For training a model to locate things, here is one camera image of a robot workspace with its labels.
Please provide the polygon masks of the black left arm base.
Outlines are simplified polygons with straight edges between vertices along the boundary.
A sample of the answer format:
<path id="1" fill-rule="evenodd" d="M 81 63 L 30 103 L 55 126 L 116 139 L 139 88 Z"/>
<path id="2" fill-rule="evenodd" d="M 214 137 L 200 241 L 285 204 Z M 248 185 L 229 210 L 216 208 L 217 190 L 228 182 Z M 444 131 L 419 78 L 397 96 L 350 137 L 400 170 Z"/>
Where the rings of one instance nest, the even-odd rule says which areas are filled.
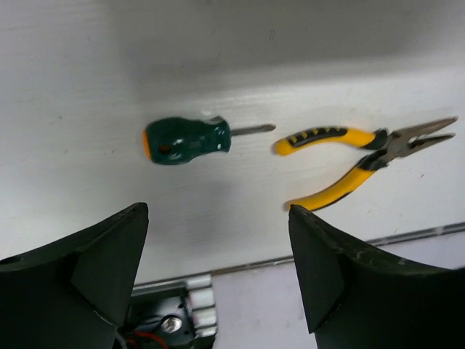
<path id="1" fill-rule="evenodd" d="M 211 349 L 218 332 L 209 273 L 136 285 L 114 348 Z"/>

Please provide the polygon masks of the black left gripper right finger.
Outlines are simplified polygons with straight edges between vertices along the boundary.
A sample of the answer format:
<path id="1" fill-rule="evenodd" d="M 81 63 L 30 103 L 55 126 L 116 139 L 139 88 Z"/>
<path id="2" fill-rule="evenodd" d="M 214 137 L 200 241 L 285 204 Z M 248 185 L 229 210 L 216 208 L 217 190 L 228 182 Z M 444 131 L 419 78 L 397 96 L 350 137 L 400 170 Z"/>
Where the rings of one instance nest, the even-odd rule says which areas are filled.
<path id="1" fill-rule="evenodd" d="M 288 231 L 319 348 L 462 348 L 464 270 L 399 257 L 293 205 Z"/>

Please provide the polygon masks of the green stubby screwdriver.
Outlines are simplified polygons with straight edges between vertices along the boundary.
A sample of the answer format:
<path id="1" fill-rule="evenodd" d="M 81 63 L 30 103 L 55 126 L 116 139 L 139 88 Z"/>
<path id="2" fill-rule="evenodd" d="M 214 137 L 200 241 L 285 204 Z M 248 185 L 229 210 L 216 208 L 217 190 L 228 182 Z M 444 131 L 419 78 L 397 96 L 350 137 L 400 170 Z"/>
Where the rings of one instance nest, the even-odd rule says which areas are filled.
<path id="1" fill-rule="evenodd" d="M 209 120 L 172 116 L 149 123 L 142 132 L 147 158 L 158 165 L 182 165 L 199 156 L 230 151 L 232 138 L 271 132 L 274 124 L 232 129 L 221 116 Z"/>

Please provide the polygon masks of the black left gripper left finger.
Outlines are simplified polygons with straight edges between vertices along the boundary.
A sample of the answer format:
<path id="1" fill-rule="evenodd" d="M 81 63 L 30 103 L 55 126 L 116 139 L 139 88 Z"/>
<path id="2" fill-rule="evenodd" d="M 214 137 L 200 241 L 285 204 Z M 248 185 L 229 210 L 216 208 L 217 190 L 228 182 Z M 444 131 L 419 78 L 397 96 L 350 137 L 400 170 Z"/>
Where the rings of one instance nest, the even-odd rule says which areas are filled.
<path id="1" fill-rule="evenodd" d="M 111 348 L 148 229 L 133 204 L 91 227 L 1 261 L 2 348 Z"/>

